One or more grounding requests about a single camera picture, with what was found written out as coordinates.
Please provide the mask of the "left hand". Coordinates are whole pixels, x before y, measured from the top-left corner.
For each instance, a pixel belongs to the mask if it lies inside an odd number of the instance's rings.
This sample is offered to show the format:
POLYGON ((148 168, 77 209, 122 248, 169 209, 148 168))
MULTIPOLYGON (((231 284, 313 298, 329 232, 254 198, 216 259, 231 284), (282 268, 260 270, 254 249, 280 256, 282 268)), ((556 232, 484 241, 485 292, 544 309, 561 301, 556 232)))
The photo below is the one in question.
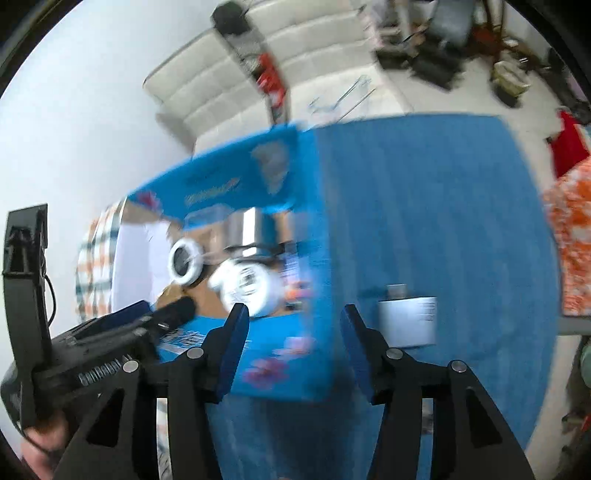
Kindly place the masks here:
POLYGON ((42 480, 54 476, 57 453, 62 452, 69 441, 69 424, 61 411, 24 431, 21 443, 22 459, 31 471, 42 480))

